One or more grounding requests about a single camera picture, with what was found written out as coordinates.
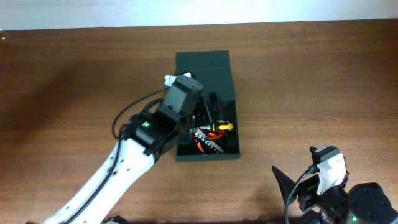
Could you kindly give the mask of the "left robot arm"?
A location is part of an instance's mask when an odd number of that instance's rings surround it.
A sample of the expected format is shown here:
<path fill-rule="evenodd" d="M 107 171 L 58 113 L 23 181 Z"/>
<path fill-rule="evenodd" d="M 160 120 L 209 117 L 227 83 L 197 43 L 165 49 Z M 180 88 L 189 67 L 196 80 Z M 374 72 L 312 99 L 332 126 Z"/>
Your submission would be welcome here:
<path fill-rule="evenodd" d="M 128 188 L 192 129 L 205 86 L 189 73 L 167 75 L 165 98 L 154 99 L 113 131 L 116 145 L 87 183 L 46 223 L 101 223 Z"/>

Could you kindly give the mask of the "orange screwdriver bit holder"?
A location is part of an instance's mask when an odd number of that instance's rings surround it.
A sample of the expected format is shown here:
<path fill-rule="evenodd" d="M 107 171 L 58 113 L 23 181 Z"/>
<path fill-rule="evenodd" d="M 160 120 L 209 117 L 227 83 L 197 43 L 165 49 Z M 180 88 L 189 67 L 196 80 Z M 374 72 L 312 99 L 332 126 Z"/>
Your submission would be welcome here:
<path fill-rule="evenodd" d="M 217 154 L 223 154 L 224 153 L 224 150 L 221 147 L 219 147 L 219 145 L 217 145 L 217 143 L 212 142 L 212 141 L 205 141 L 206 134 L 201 129 L 192 128 L 191 131 L 192 131 L 194 136 L 198 136 L 204 143 L 206 143 L 207 145 L 215 148 L 218 151 Z"/>

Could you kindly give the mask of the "yellow black screwdriver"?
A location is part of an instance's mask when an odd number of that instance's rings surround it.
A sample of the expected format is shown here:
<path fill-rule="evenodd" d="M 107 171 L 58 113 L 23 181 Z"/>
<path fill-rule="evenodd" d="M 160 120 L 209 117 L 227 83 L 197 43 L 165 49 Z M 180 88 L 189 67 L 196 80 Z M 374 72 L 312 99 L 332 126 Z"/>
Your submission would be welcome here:
<path fill-rule="evenodd" d="M 200 126 L 199 129 L 209 131 L 232 131 L 234 129 L 234 123 L 232 121 L 217 120 L 211 124 Z"/>

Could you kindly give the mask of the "black box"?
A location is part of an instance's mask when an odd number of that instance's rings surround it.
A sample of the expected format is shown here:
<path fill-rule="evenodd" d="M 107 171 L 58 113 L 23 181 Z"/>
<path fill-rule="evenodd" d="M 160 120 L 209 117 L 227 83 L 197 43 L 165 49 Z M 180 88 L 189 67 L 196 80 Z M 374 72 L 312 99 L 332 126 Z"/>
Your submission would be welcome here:
<path fill-rule="evenodd" d="M 176 73 L 190 72 L 204 87 L 203 92 L 216 92 L 220 99 L 221 118 L 232 121 L 234 129 L 227 131 L 226 144 L 217 144 L 223 154 L 202 154 L 193 141 L 193 133 L 188 130 L 177 141 L 176 160 L 179 162 L 233 160 L 241 157 L 239 145 L 238 119 L 236 112 L 236 92 L 228 50 L 178 52 L 176 53 Z"/>

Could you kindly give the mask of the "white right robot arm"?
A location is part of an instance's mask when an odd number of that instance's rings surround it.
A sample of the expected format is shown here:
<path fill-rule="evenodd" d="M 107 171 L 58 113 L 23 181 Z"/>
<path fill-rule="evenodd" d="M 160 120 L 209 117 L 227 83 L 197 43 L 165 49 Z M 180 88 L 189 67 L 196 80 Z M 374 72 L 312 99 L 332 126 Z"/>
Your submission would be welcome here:
<path fill-rule="evenodd" d="M 397 223 L 397 210 L 376 182 L 346 192 L 347 172 L 341 184 L 318 195 L 320 181 L 313 167 L 295 182 L 275 166 L 272 172 L 284 201 L 286 223 Z"/>

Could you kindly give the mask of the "small red cutting pliers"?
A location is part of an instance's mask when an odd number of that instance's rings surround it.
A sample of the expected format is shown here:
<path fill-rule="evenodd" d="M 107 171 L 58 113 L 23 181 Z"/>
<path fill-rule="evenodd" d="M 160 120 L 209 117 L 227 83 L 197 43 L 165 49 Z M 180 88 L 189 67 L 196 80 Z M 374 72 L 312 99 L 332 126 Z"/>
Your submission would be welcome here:
<path fill-rule="evenodd" d="M 228 140 L 228 134 L 220 131 L 207 131 L 205 141 L 212 141 L 217 144 L 226 144 Z"/>

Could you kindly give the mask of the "orange black long-nose pliers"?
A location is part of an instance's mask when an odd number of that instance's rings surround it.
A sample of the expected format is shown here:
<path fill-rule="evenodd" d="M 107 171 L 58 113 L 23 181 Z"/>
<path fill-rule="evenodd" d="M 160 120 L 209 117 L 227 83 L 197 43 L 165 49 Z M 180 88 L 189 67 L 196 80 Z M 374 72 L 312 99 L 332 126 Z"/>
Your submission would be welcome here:
<path fill-rule="evenodd" d="M 218 151 L 204 143 L 198 136 L 193 136 L 193 141 L 202 154 L 217 154 Z"/>

